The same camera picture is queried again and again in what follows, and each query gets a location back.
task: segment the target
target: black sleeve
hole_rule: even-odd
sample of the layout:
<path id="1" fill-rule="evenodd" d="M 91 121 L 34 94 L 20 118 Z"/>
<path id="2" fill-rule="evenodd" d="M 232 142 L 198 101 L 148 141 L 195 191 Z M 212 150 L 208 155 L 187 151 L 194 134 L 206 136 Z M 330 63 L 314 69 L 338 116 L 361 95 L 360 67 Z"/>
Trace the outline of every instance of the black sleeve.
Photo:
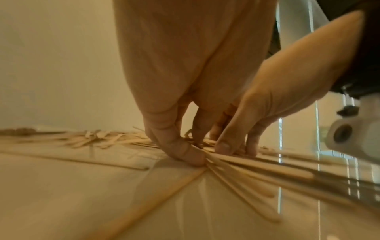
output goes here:
<path id="1" fill-rule="evenodd" d="M 331 91 L 360 98 L 380 93 L 380 1 L 360 1 L 345 13 L 356 10 L 365 13 L 362 38 L 350 67 L 335 82 Z"/>

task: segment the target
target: pile of wooden sticks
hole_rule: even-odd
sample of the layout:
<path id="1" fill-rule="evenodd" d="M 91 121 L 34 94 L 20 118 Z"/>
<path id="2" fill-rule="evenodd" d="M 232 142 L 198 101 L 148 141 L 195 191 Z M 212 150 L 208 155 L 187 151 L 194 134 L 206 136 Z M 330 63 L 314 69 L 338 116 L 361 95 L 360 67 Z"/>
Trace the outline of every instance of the pile of wooden sticks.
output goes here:
<path id="1" fill-rule="evenodd" d="M 28 134 L 21 134 L 21 136 L 20 134 L 16 134 L 16 136 L 15 134 L 2 135 L 1 141 L 14 143 L 60 141 L 72 148 L 88 145 L 101 149 L 107 149 L 114 145 L 158 148 L 142 130 L 133 133 L 100 130 L 48 133 L 28 130 Z M 183 138 L 193 144 L 190 132 Z M 380 188 L 379 184 L 278 161 L 279 158 L 282 158 L 291 159 L 292 162 L 302 161 L 314 165 L 352 167 L 347 166 L 341 158 L 328 156 L 317 158 L 266 147 L 261 147 L 256 157 L 249 157 L 244 153 L 226 156 L 214 153 L 215 141 L 210 139 L 205 139 L 202 144 L 195 144 L 195 146 L 205 152 L 208 169 L 246 201 L 254 211 L 271 222 L 278 223 L 281 218 L 277 210 L 267 203 L 266 198 L 275 197 L 277 192 L 266 187 L 262 182 L 345 208 L 364 208 L 372 213 L 380 214 L 380 208 L 374 202 L 358 199 L 347 193 L 347 189 L 351 188 L 366 191 L 375 196 L 375 194 L 379 194 L 377 191 Z"/>

